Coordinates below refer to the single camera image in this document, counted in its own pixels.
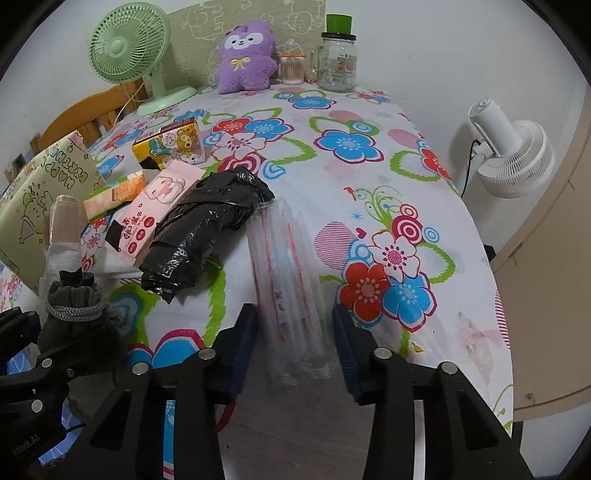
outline fan cord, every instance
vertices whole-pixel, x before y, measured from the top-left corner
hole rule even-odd
[[[464,194],[466,193],[466,188],[468,187],[468,179],[470,178],[470,167],[472,166],[472,159],[474,158],[474,147],[476,145],[481,145],[480,140],[474,140],[472,142],[472,146],[470,147],[470,155],[468,158],[468,168],[466,169],[466,181],[464,182],[464,189],[462,190],[462,194],[460,195],[461,198],[464,198]]]
[[[144,86],[144,82],[142,82],[142,85],[140,85],[139,88],[135,91],[135,93],[131,97],[129,97],[129,100],[127,100],[126,104],[119,111],[119,113],[117,114],[117,117],[115,117],[115,122],[113,122],[113,127],[111,128],[111,131],[113,131],[113,129],[115,128],[115,125],[117,125],[117,120],[119,120],[119,116],[123,113],[125,108],[129,105],[130,101],[134,99],[134,97],[139,93],[139,91],[142,89],[143,86]],[[125,84],[123,84],[123,90],[124,90],[125,94],[127,96],[129,96],[129,94],[127,93],[127,90],[125,89]],[[136,100],[136,102],[145,102],[145,100]]]

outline purple plush toy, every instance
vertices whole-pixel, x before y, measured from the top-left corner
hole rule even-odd
[[[217,91],[268,89],[269,77],[277,70],[277,62],[271,58],[273,46],[269,22],[256,20],[232,30],[217,49],[221,59]]]

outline yellow bow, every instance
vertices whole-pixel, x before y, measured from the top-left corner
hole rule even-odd
[[[250,57],[242,57],[241,59],[232,60],[230,63],[232,65],[236,65],[234,67],[233,72],[237,71],[238,69],[245,69],[246,67],[243,64],[246,63],[247,61],[251,61],[251,58]]]

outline black electrical cord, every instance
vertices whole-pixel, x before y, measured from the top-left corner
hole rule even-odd
[[[468,186],[468,178],[470,177],[470,167],[472,166],[472,157],[474,156],[474,146],[481,145],[480,140],[474,140],[472,142],[472,146],[470,147],[470,157],[468,158],[468,168],[466,169],[466,181],[464,182],[464,189],[462,190],[462,194],[460,195],[461,198],[464,198],[464,194],[466,193],[466,188]]]
[[[70,433],[73,432],[74,430],[77,429],[81,429],[82,427],[86,427],[86,423],[79,423],[78,425],[74,425],[73,427],[70,427],[69,429],[66,430],[66,433]]]

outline pink tissue box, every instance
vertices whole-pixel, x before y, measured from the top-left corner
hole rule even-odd
[[[156,225],[204,174],[200,168],[173,160],[130,205],[115,214],[107,241],[126,264],[136,262],[142,247],[151,243]]]

